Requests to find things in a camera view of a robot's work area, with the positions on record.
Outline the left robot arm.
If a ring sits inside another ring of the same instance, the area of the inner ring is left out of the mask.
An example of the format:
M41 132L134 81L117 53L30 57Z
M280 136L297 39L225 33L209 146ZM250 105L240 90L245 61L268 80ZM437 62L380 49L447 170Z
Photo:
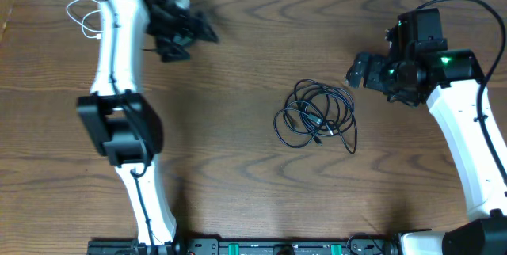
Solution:
M164 63L189 59L196 41L219 37L189 0L98 0L101 42L90 92L77 113L99 155L127 190L138 234L134 239L93 239L89 254L187 254L159 174L162 121L143 96L144 40L154 37Z

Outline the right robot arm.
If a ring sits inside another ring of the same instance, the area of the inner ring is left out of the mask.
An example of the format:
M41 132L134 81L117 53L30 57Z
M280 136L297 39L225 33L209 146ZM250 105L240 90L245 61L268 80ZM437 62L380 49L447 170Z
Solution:
M487 96L492 72L470 49L450 50L432 0L398 16L387 30L387 55L361 52L346 75L349 86L383 93L390 103L426 105L444 134L457 168L469 222L452 231L407 230L384 254L504 254L506 144Z

